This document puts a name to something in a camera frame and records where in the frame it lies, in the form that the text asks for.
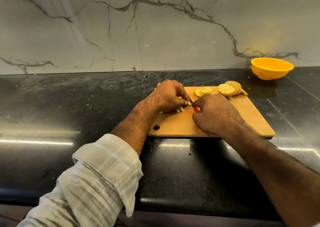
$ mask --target plastic bowl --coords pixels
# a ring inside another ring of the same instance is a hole
[[[294,65],[275,58],[255,58],[251,60],[251,70],[262,80],[271,80],[284,77]]]

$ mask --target granite countertop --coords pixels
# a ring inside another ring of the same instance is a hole
[[[164,79],[238,81],[275,130],[271,141],[320,172],[319,77],[320,67],[275,81],[250,69],[0,76],[0,203],[37,205],[80,146],[110,132]],[[220,139],[147,137],[140,159],[136,210],[280,219],[253,172]]]

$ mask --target cutting board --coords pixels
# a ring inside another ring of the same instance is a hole
[[[202,87],[185,87],[186,92],[193,101],[198,98],[194,95],[196,89]],[[211,86],[214,92],[218,92],[217,86]],[[265,138],[272,138],[275,132],[250,101],[246,95],[234,96],[230,101],[238,110],[242,118],[250,125],[258,134]],[[159,113],[151,124],[149,136],[158,137],[216,137],[215,135],[203,132],[192,120],[194,113],[191,106],[184,107],[184,112],[168,112]]]

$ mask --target plaid shirt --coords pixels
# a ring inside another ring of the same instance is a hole
[[[123,207],[132,216],[143,174],[130,145],[106,134],[78,149],[73,159],[75,165],[61,174],[53,191],[40,198],[18,227],[112,227]]]

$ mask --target marble wall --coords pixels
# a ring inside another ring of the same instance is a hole
[[[320,60],[318,0],[0,0],[0,74]]]

